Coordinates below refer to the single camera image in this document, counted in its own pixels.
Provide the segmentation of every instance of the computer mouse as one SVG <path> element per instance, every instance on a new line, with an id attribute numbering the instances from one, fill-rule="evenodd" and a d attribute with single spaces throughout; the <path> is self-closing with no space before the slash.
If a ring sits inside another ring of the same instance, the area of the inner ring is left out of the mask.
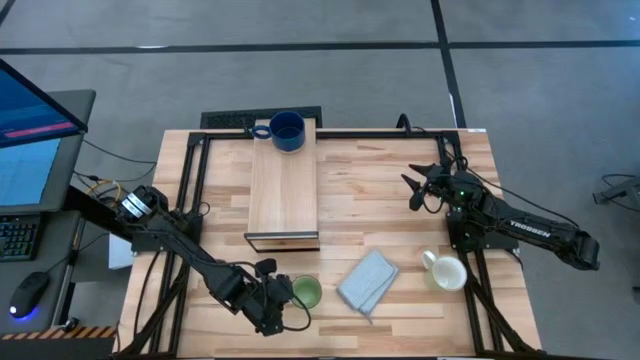
<path id="1" fill-rule="evenodd" d="M 49 275 L 36 271 L 29 274 L 11 297 L 9 313 L 16 319 L 29 315 L 38 305 L 42 294 L 49 285 Z"/>

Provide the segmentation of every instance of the blue light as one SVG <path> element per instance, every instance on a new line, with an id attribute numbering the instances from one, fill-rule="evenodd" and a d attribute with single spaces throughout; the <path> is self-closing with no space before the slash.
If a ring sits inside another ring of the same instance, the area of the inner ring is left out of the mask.
<path id="1" fill-rule="evenodd" d="M 36 306 L 33 310 L 31 310 L 30 313 L 21 318 L 14 318 L 13 316 L 11 316 L 11 319 L 15 322 L 23 323 L 33 320 L 36 316 L 38 316 L 38 306 Z"/>

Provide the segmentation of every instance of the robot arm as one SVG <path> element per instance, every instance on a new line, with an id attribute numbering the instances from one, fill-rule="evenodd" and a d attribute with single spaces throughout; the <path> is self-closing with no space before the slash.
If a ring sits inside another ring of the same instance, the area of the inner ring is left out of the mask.
<path id="1" fill-rule="evenodd" d="M 166 197 L 153 187 L 139 186 L 118 206 L 117 219 L 133 241 L 161 241 L 204 278 L 211 296 L 233 314 L 242 312 L 256 332 L 281 333 L 282 309 L 293 297 L 286 275 L 275 278 L 275 260 L 256 264 L 256 279 L 240 266 L 214 259 L 189 236 L 189 223 L 200 215 L 167 210 Z"/>
<path id="2" fill-rule="evenodd" d="M 483 237 L 496 231 L 503 235 L 549 250 L 560 260 L 579 270 L 597 270 L 600 245 L 585 231 L 568 223 L 559 223 L 514 209 L 499 199 L 471 173 L 459 170 L 450 175 L 445 167 L 409 165 L 426 176 L 420 183 L 404 176 L 414 195 L 410 207 L 417 211 L 426 194 L 440 198 L 463 213 L 473 235 Z"/>

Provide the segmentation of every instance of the folded cloth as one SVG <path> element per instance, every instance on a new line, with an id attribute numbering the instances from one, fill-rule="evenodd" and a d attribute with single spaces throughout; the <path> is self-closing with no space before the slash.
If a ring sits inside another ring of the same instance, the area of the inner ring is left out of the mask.
<path id="1" fill-rule="evenodd" d="M 338 286 L 338 294 L 352 309 L 369 317 L 398 274 L 398 268 L 373 250 Z"/>

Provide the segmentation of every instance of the keyboard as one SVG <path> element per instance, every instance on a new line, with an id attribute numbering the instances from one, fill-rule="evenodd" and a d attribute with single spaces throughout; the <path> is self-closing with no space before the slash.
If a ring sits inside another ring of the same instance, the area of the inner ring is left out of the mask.
<path id="1" fill-rule="evenodd" d="M 28 261 L 36 256 L 41 216 L 0 216 L 0 262 Z"/>

